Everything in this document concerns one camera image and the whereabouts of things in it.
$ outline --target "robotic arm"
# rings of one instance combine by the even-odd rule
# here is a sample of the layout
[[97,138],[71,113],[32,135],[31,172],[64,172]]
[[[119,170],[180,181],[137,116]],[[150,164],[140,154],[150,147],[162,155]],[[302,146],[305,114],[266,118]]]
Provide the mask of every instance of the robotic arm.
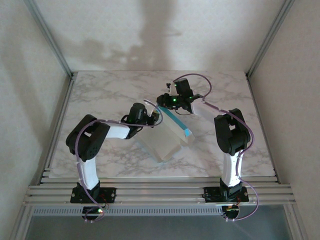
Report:
[[157,111],[153,111],[149,115],[145,105],[141,103],[134,103],[129,114],[123,116],[120,121],[105,122],[87,114],[65,141],[70,152],[75,155],[78,138],[77,151],[80,161],[77,164],[81,179],[77,183],[77,187],[73,189],[75,198],[81,200],[82,203],[90,203],[91,200],[86,192],[95,200],[99,198],[101,188],[97,176],[96,155],[105,139],[131,139],[142,130],[143,126],[154,126],[159,120],[159,115],[160,113]]
[[[222,195],[225,196],[224,200],[229,200],[242,188],[237,172],[241,172],[242,155],[240,152],[247,148],[250,141],[249,131],[229,114],[218,115],[218,109],[205,102],[202,95],[194,95],[186,78],[174,80],[172,83],[168,83],[167,87],[169,93],[160,95],[156,100],[160,107],[171,110],[182,108],[214,124],[216,140],[219,148],[223,151],[223,173],[220,188]],[[235,108],[229,112],[245,122],[239,109]]]

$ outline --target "marble tabletop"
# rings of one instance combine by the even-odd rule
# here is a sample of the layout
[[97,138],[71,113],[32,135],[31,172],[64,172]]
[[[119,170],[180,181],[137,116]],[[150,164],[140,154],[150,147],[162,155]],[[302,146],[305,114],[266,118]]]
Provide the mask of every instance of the marble tabletop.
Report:
[[[70,96],[58,144],[50,164],[50,178],[77,177],[76,159],[65,144],[71,130],[86,115],[120,120],[135,102],[156,102],[166,93],[166,83],[191,71],[80,71]],[[242,176],[274,176],[274,168],[263,137],[245,74],[240,71],[196,71],[209,78],[212,92],[206,100],[230,110],[242,111],[255,136],[255,144],[243,157]],[[205,94],[208,83],[198,76],[187,77],[194,94]],[[193,145],[177,152],[168,162],[158,163],[133,138],[105,140],[96,158],[99,177],[219,177],[223,153],[215,127],[205,119],[177,115],[195,136]]]

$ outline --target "aluminum frame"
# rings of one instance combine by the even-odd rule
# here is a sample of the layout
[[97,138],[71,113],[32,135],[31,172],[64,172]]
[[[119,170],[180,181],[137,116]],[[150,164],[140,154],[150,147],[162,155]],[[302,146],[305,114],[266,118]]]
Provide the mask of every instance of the aluminum frame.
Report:
[[275,17],[273,23],[271,24],[271,27],[266,34],[257,54],[254,57],[254,60],[247,71],[246,78],[248,81],[250,81],[251,77],[257,70],[259,64],[261,63],[262,59],[264,58],[267,50],[269,49],[272,41],[274,40],[278,30],[280,29],[282,23],[284,22],[288,12],[290,11],[292,5],[294,4],[295,0],[285,0],[282,7],[280,8],[277,16]]
[[278,175],[277,165],[276,165],[276,162],[275,162],[274,157],[272,155],[272,152],[270,151],[270,145],[269,145],[269,142],[268,142],[268,139],[267,139],[265,127],[262,124],[262,119],[261,119],[261,115],[260,115],[260,112],[259,112],[259,109],[258,109],[258,106],[257,106],[256,98],[255,98],[254,92],[252,91],[252,86],[251,86],[251,83],[250,83],[249,80],[247,81],[247,84],[248,84],[249,91],[250,91],[250,94],[251,94],[251,97],[252,97],[252,100],[253,100],[254,108],[255,108],[255,111],[256,111],[256,114],[258,116],[258,120],[259,120],[259,123],[260,123],[260,126],[261,126],[262,135],[263,135],[263,139],[264,139],[264,142],[265,142],[265,145],[266,145],[266,149],[267,149],[267,151],[269,153],[269,156],[270,156],[270,159],[271,159],[271,163],[272,163],[275,175],[276,175],[276,177],[278,179],[278,182],[281,184],[282,183],[281,182],[281,178]]
[[[294,1],[295,0],[284,1],[254,61],[246,73],[248,81],[259,66]],[[50,216],[50,214],[68,213],[81,215],[80,210],[83,207],[81,204],[70,203],[71,191],[77,182],[76,178],[49,178],[49,167],[58,143],[58,137],[77,75],[74,75],[70,70],[68,63],[56,44],[34,0],[24,0],[24,2],[38,24],[48,45],[68,75],[70,83],[63,100],[58,121],[54,128],[50,149],[45,161],[45,169],[42,178],[40,176],[41,181],[39,181],[39,185],[29,186],[10,236],[11,240],[20,240],[26,237],[33,214],[37,215],[41,211],[46,211],[44,214],[49,214],[48,216]],[[244,179],[251,182],[257,189],[261,204],[284,205],[287,221],[294,240],[307,239],[307,234],[301,217],[299,216],[296,201],[289,184],[279,184],[277,177],[244,177]],[[220,209],[220,205],[230,205],[228,202],[205,203],[201,197],[203,187],[215,187],[219,185],[219,177],[137,177],[102,178],[100,180],[102,187],[118,188],[116,202],[112,204],[112,208],[123,209],[124,211],[132,209],[179,209],[183,207],[184,209],[198,209],[199,212],[202,210],[206,212],[205,209]],[[249,188],[248,195],[249,203],[241,203],[241,205],[256,204],[255,196]]]

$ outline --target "glass panel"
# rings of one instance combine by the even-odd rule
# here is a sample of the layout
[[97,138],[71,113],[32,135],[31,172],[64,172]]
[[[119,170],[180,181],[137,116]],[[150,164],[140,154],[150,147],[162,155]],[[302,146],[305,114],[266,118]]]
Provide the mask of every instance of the glass panel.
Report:
[[[245,215],[252,206],[241,206]],[[80,216],[35,216],[28,240],[287,240],[282,206],[261,206],[251,217],[225,222],[221,216],[106,216],[84,223]]]

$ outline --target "blue tape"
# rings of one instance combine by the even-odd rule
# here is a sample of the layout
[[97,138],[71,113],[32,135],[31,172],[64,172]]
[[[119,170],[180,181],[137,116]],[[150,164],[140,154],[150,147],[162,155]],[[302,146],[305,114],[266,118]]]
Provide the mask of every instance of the blue tape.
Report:
[[160,110],[166,114],[169,118],[171,118],[183,131],[186,137],[190,136],[191,131],[189,128],[179,119],[177,118],[171,111],[169,111],[167,108],[159,107]]

